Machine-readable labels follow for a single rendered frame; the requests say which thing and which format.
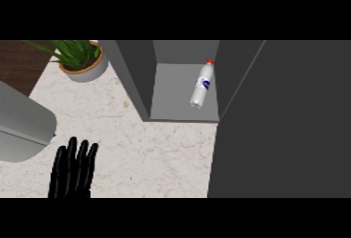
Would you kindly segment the clear water bottle red cap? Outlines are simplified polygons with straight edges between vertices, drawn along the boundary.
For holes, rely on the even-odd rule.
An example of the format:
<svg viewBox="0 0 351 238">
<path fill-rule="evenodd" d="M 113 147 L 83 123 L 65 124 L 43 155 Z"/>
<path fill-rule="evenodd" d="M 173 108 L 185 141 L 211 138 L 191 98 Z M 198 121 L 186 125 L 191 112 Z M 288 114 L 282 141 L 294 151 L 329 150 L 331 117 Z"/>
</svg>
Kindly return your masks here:
<svg viewBox="0 0 351 238">
<path fill-rule="evenodd" d="M 191 96 L 189 104 L 192 107 L 201 109 L 205 103 L 205 95 L 210 89 L 211 79 L 214 76 L 214 61 L 210 59 L 200 71 L 194 93 Z"/>
</svg>

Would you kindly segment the green potted plant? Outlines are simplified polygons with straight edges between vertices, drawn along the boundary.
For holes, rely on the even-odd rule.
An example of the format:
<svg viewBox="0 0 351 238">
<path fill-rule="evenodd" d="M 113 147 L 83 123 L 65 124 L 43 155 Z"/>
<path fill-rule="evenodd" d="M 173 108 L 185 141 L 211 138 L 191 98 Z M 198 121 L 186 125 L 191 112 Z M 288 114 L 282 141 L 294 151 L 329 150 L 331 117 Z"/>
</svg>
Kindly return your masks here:
<svg viewBox="0 0 351 238">
<path fill-rule="evenodd" d="M 57 50 L 48 49 L 31 40 L 26 43 L 55 58 L 59 69 L 77 83 L 96 80 L 108 69 L 108 56 L 102 45 L 90 40 L 51 40 Z"/>
</svg>

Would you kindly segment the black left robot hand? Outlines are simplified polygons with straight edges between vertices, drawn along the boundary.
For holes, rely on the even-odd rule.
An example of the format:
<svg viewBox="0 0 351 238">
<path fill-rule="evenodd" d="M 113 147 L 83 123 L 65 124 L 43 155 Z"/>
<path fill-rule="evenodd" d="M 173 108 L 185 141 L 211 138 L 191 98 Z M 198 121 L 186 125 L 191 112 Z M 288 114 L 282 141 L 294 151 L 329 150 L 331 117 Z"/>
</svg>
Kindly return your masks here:
<svg viewBox="0 0 351 238">
<path fill-rule="evenodd" d="M 51 181 L 49 198 L 85 199 L 90 197 L 99 144 L 85 139 L 70 138 L 68 145 L 57 151 Z"/>
</svg>

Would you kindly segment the grey rounded appliance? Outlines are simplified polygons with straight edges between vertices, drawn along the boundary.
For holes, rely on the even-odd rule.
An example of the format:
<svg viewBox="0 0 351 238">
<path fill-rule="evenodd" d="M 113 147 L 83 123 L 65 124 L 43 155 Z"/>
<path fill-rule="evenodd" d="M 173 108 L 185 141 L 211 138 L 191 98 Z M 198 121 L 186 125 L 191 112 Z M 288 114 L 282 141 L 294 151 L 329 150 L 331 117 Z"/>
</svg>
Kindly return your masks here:
<svg viewBox="0 0 351 238">
<path fill-rule="evenodd" d="M 28 160 L 57 132 L 54 112 L 0 81 L 0 161 Z"/>
</svg>

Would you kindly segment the dark grey cabinet door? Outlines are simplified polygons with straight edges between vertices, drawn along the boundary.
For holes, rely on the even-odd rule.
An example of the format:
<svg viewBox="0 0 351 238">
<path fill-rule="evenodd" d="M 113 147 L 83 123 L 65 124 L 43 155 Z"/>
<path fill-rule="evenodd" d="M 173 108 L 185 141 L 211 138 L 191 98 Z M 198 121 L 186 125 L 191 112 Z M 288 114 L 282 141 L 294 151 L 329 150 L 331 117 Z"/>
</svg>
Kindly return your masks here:
<svg viewBox="0 0 351 238">
<path fill-rule="evenodd" d="M 351 41 L 264 44 L 217 127 L 211 197 L 351 197 Z"/>
</svg>

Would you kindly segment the grey cabinet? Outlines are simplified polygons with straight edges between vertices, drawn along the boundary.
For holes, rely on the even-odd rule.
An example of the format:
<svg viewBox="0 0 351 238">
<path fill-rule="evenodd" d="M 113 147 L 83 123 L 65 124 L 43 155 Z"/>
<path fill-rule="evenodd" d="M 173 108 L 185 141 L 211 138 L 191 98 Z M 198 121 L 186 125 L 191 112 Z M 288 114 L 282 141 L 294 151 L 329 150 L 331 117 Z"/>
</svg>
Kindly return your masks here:
<svg viewBox="0 0 351 238">
<path fill-rule="evenodd" d="M 217 75 L 211 80 L 205 106 L 189 105 L 208 60 L 220 59 L 220 40 L 104 40 L 111 67 L 120 77 L 138 113 L 146 122 L 219 123 L 220 99 Z"/>
</svg>

